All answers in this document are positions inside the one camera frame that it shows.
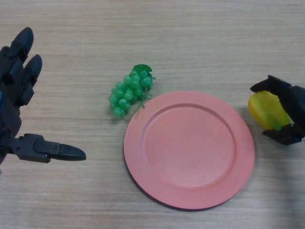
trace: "toy grapes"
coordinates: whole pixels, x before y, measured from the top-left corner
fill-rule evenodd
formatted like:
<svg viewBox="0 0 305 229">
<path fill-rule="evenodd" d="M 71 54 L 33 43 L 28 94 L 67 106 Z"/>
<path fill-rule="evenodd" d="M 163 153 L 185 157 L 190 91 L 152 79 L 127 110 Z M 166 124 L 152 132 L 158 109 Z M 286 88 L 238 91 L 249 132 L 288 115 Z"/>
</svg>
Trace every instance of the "toy grapes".
<svg viewBox="0 0 305 229">
<path fill-rule="evenodd" d="M 123 82 L 118 82 L 111 90 L 109 98 L 112 113 L 117 118 L 123 118 L 131 105 L 147 98 L 155 77 L 151 74 L 151 67 L 139 64 L 133 67 L 131 73 L 124 77 Z"/>
</svg>

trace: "wood grain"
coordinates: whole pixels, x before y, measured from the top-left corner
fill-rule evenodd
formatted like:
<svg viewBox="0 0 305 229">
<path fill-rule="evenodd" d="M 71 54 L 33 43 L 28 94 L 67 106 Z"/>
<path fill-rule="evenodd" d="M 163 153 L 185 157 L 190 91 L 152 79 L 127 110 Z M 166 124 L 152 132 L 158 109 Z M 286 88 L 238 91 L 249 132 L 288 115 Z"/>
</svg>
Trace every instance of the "wood grain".
<svg viewBox="0 0 305 229">
<path fill-rule="evenodd" d="M 75 145 L 84 162 L 1 165 L 1 229 L 305 228 L 304 144 L 261 135 L 246 105 L 268 74 L 305 86 L 303 0 L 0 1 L 0 46 L 34 30 L 30 57 L 43 70 L 20 135 Z M 122 140 L 131 115 L 114 122 L 108 96 L 138 63 L 157 77 L 153 95 L 200 90 L 224 99 L 255 140 L 253 177 L 236 197 L 202 212 L 162 207 L 131 182 Z"/>
</svg>

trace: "grape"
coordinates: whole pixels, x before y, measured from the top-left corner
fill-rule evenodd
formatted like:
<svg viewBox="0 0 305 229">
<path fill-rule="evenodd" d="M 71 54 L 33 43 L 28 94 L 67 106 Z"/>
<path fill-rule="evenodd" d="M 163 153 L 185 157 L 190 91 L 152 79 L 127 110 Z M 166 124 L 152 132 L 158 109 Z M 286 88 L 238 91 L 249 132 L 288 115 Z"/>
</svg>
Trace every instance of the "grape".
<svg viewBox="0 0 305 229">
<path fill-rule="evenodd" d="M 124 84 L 125 85 L 130 85 L 130 83 L 132 82 L 132 78 L 130 76 L 125 76 L 124 77 Z"/>
<path fill-rule="evenodd" d="M 140 87 L 140 82 L 133 79 L 132 82 L 131 82 L 131 84 L 130 84 L 130 86 L 131 86 L 133 89 L 137 89 L 137 88 Z"/>
<path fill-rule="evenodd" d="M 111 108 L 112 110 L 114 110 L 115 107 L 116 107 L 116 104 L 111 104 L 111 105 L 110 105 L 110 108 Z"/>
<path fill-rule="evenodd" d="M 133 89 L 132 88 L 127 88 L 125 94 L 133 94 Z"/>
<path fill-rule="evenodd" d="M 135 96 L 140 96 L 142 93 L 143 93 L 143 91 L 142 91 L 141 88 L 138 88 L 138 89 L 135 89 L 135 90 L 134 90 L 134 95 L 135 95 Z"/>
<path fill-rule="evenodd" d="M 132 76 L 137 75 L 137 74 L 138 74 L 138 72 L 135 69 L 133 69 L 132 72 L 130 73 L 130 76 L 132 77 Z"/>
<path fill-rule="evenodd" d="M 118 83 L 116 84 L 115 88 L 116 88 L 117 90 L 120 90 L 120 91 L 123 91 L 123 92 L 125 92 L 125 90 L 126 90 L 126 86 L 125 86 L 122 82 L 118 82 Z"/>
<path fill-rule="evenodd" d="M 139 96 L 139 99 L 141 99 L 142 101 L 145 100 L 147 98 L 147 92 L 142 92 L 142 94 Z"/>
<path fill-rule="evenodd" d="M 127 101 L 130 101 L 132 99 L 132 93 L 125 93 L 123 99 L 126 99 Z"/>
<path fill-rule="evenodd" d="M 129 111 L 130 108 L 131 108 L 131 104 L 129 102 L 127 102 L 124 107 L 125 111 Z"/>
<path fill-rule="evenodd" d="M 122 118 L 130 110 L 131 105 L 137 101 L 143 101 L 149 95 L 149 90 L 153 85 L 155 77 L 151 74 L 152 69 L 145 64 L 134 66 L 131 73 L 124 77 L 123 82 L 118 82 L 111 89 L 109 98 L 110 108 L 113 116 Z"/>
<path fill-rule="evenodd" d="M 125 109 L 126 104 L 127 104 L 126 99 L 120 99 L 119 100 L 119 105 L 120 105 L 121 108 Z"/>
<path fill-rule="evenodd" d="M 139 75 L 133 75 L 132 80 L 140 81 L 141 77 Z"/>
<path fill-rule="evenodd" d="M 116 92 L 116 88 L 114 87 L 111 89 L 111 94 L 115 94 L 115 92 Z"/>
<path fill-rule="evenodd" d="M 115 97 L 117 97 L 117 99 L 122 99 L 124 96 L 124 92 L 121 90 L 117 90 L 114 95 Z"/>
<path fill-rule="evenodd" d="M 148 76 L 148 72 L 147 71 L 142 71 L 140 73 L 140 76 L 141 76 L 141 78 L 144 78 L 144 77 Z"/>
<path fill-rule="evenodd" d="M 117 99 L 117 97 L 115 95 L 112 94 L 109 98 L 109 102 L 111 104 L 117 104 L 119 102 L 119 100 Z"/>
<path fill-rule="evenodd" d="M 113 109 L 112 113 L 113 113 L 114 117 L 119 118 L 119 117 L 122 116 L 123 110 L 122 110 L 120 107 L 116 106 L 116 107 Z"/>
<path fill-rule="evenodd" d="M 147 76 L 141 80 L 140 85 L 142 87 L 147 87 L 150 84 L 150 82 L 151 82 L 151 78 Z"/>
</svg>

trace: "green grapes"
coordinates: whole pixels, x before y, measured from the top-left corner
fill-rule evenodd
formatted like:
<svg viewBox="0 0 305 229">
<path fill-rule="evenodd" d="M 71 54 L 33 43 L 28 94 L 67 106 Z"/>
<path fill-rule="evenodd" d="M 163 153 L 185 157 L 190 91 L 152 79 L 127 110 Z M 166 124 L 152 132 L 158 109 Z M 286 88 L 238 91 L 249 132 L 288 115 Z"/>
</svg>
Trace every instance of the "green grapes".
<svg viewBox="0 0 305 229">
<path fill-rule="evenodd" d="M 123 82 L 118 82 L 111 89 L 109 102 L 114 117 L 123 118 L 131 105 L 137 101 L 141 101 L 140 105 L 144 107 L 143 101 L 147 99 L 155 79 L 151 72 L 152 69 L 148 65 L 136 65 L 130 74 L 124 77 Z"/>
</svg>

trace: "plate rim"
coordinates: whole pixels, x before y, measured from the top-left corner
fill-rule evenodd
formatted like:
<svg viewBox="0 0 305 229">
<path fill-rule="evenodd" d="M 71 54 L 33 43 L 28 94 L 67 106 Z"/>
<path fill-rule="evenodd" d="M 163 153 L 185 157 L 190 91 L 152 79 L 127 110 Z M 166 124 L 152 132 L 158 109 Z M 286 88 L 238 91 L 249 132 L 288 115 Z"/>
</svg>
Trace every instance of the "plate rim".
<svg viewBox="0 0 305 229">
<path fill-rule="evenodd" d="M 125 134 L 125 137 L 124 137 L 124 144 L 123 144 L 123 154 L 124 154 L 124 161 L 125 161 L 125 164 L 126 164 L 126 167 L 127 167 L 127 169 L 128 169 L 128 172 L 129 172 L 129 175 L 132 177 L 132 179 L 133 179 L 133 181 L 134 181 L 134 183 L 136 183 L 136 185 L 140 188 L 140 190 L 142 191 L 142 192 L 144 192 L 146 195 L 148 195 L 150 198 L 152 198 L 152 199 L 154 199 L 154 200 L 156 200 L 157 202 L 160 202 L 160 203 L 162 203 L 162 204 L 164 204 L 164 205 L 167 205 L 167 206 L 169 206 L 169 207 L 172 207 L 172 208 L 178 208 L 178 209 L 184 209 L 184 210 L 200 210 L 200 209 L 207 209 L 207 208 L 212 208 L 212 207 L 215 207 L 215 206 L 218 206 L 218 205 L 220 205 L 220 204 L 222 204 L 222 203 L 224 203 L 224 202 L 226 202 L 226 201 L 228 201 L 229 199 L 231 199 L 233 196 L 235 196 L 246 184 L 247 184 L 247 182 L 248 182 L 248 180 L 249 180 L 249 178 L 250 178 L 250 176 L 251 176 L 251 174 L 252 174 L 252 172 L 253 172 L 253 169 L 254 169 L 254 162 L 255 162 L 255 148 L 254 148 L 254 141 L 253 141 L 253 138 L 252 138 L 252 135 L 251 135 L 251 132 L 250 132 L 250 130 L 249 130 L 249 127 L 247 126 L 247 124 L 245 123 L 245 121 L 243 120 L 243 118 L 235 111 L 235 109 L 233 108 L 233 107 L 231 107 L 228 103 L 226 103 L 225 101 L 223 101 L 223 100 L 221 100 L 221 99 L 219 99 L 219 98 L 216 98 L 216 97 L 214 97 L 214 96 L 212 96 L 212 95 L 209 95 L 209 94 L 206 94 L 206 93 L 202 93 L 202 92 L 199 92 L 199 91 L 175 91 L 175 92 L 169 92 L 169 93 L 166 93 L 166 94 L 162 94 L 162 95 L 159 95 L 159 96 L 157 96 L 157 97 L 155 97 L 155 98 L 153 98 L 152 100 L 150 100 L 150 101 L 148 101 L 146 104 L 145 104 L 145 108 L 143 108 L 143 109 L 147 109 L 147 108 L 149 108 L 149 109 L 151 109 L 150 107 L 149 107 L 149 104 L 150 103 L 153 103 L 153 101 L 155 101 L 155 102 L 158 102 L 157 100 L 160 100 L 160 99 L 164 99 L 164 98 L 166 98 L 167 96 L 168 97 L 171 97 L 171 96 L 177 96 L 178 94 L 180 94 L 180 93 L 183 93 L 184 95 L 187 95 L 187 98 L 186 98 L 186 100 L 188 100 L 188 99 L 192 99 L 192 97 L 193 96 L 198 96 L 199 98 L 201 98 L 201 99 L 203 99 L 203 98 L 205 98 L 205 101 L 207 101 L 208 99 L 211 99 L 212 101 L 213 101 L 213 104 L 215 104 L 215 101 L 217 101 L 218 103 L 220 103 L 220 104 L 222 104 L 222 105 L 225 105 L 226 106 L 226 108 L 229 108 L 230 109 L 230 112 L 232 113 L 232 114 L 234 114 L 234 118 L 236 119 L 236 118 L 238 118 L 239 119 L 239 122 L 240 123 L 243 123 L 243 126 L 242 126 L 242 128 L 243 129 L 246 129 L 247 130 L 247 134 L 248 134 L 248 138 L 250 138 L 250 145 L 249 145 L 249 149 L 252 151 L 251 153 L 252 153 L 252 155 L 251 155 L 251 160 L 250 160 L 250 163 L 245 163 L 245 164 L 247 164 L 247 166 L 248 166 L 248 168 L 246 169 L 246 175 L 244 175 L 244 177 L 243 177 L 243 179 L 242 179 L 242 181 L 240 181 L 239 182 L 239 186 L 237 187 L 237 188 L 233 188 L 234 189 L 234 191 L 232 191 L 231 190 L 231 194 L 230 195 L 226 195 L 225 197 L 223 197 L 221 200 L 219 199 L 218 201 L 215 201 L 215 203 L 209 203 L 209 204 L 202 204 L 202 205 L 200 205 L 200 204 L 197 204 L 197 206 L 195 207 L 190 207 L 190 206 L 187 206 L 187 204 L 185 204 L 184 206 L 183 206 L 183 204 L 181 205 L 176 205 L 176 204 L 173 204 L 173 203 L 170 203 L 170 202 L 168 202 L 168 201 L 166 201 L 166 200 L 164 200 L 164 198 L 162 199 L 160 199 L 160 197 L 156 197 L 153 193 L 151 193 L 150 191 L 148 191 L 147 189 L 146 189 L 146 187 L 147 187 L 147 185 L 144 185 L 144 183 L 141 181 L 141 180 L 137 180 L 137 178 L 139 177 L 139 176 L 137 176 L 137 175 L 135 175 L 134 174 L 134 171 L 135 171 L 135 169 L 134 168 L 130 168 L 130 162 L 129 162 L 129 159 L 128 159 L 128 157 L 126 158 L 126 154 L 127 154 L 127 156 L 128 156 L 128 153 L 126 153 L 126 145 L 127 145 L 127 141 L 129 141 L 129 131 L 130 131 L 130 127 L 133 125 L 133 122 L 135 121 L 135 119 L 137 119 L 137 118 L 139 118 L 138 117 L 138 115 L 141 113 L 141 110 L 142 109 L 140 109 L 133 117 L 132 117 L 132 119 L 131 119 L 131 121 L 129 122 L 129 124 L 128 124 L 128 127 L 127 127 L 127 129 L 126 129 L 126 134 Z M 148 116 L 154 116 L 154 114 L 156 114 L 157 112 L 159 112 L 159 110 L 161 110 L 162 109 L 162 107 L 161 108 L 159 108 L 158 107 L 158 109 L 155 109 L 155 108 L 153 108 L 152 109 L 152 112 L 149 112 L 149 110 L 147 111 L 145 111 L 145 112 L 148 112 L 149 113 L 149 115 Z M 227 120 L 226 120 L 226 118 L 224 118 L 223 117 L 223 115 L 221 115 L 221 114 L 219 114 L 218 112 L 215 112 L 215 113 L 217 113 L 217 115 L 218 116 L 220 116 L 221 118 L 222 118 L 222 121 L 224 121 L 224 122 L 226 122 L 227 123 L 227 128 L 229 128 L 229 130 L 232 132 L 232 135 L 233 135 L 233 137 L 234 137 L 234 140 L 235 140 L 235 143 L 234 144 L 236 144 L 236 145 L 238 145 L 238 143 L 236 142 L 236 128 L 234 128 L 233 130 L 232 130 L 232 125 L 230 125 L 230 123 L 228 123 L 227 122 Z M 240 155 L 239 155 L 239 151 L 241 150 L 241 149 L 239 149 L 240 147 L 239 146 L 236 146 L 236 152 L 235 152 L 235 154 L 236 154 L 236 157 L 240 157 Z M 234 170 L 234 167 L 236 167 L 236 162 L 239 162 L 239 165 L 238 165 L 238 167 L 244 167 L 243 165 L 240 165 L 240 160 L 237 160 L 237 159 L 235 159 L 234 160 L 234 162 L 233 162 L 233 165 L 231 166 L 231 168 L 230 168 L 230 170 L 229 170 L 229 172 L 227 172 L 227 174 L 225 174 L 225 176 L 223 176 L 216 184 L 213 184 L 212 185 L 212 189 L 213 188 L 215 188 L 215 186 L 221 186 L 221 185 L 219 185 L 219 183 L 221 183 L 221 182 L 223 182 L 223 180 L 224 179 L 226 179 L 226 177 L 228 177 L 231 173 L 232 173 L 232 170 Z M 202 192 L 204 192 L 204 190 L 205 190 L 205 192 L 207 192 L 206 190 L 208 189 L 208 188 L 210 188 L 210 187 L 206 187 L 206 186 L 199 186 L 198 188 L 196 188 L 196 189 L 198 189 L 198 190 L 200 190 L 200 187 L 204 187 L 203 188 L 203 190 L 202 190 Z"/>
</svg>

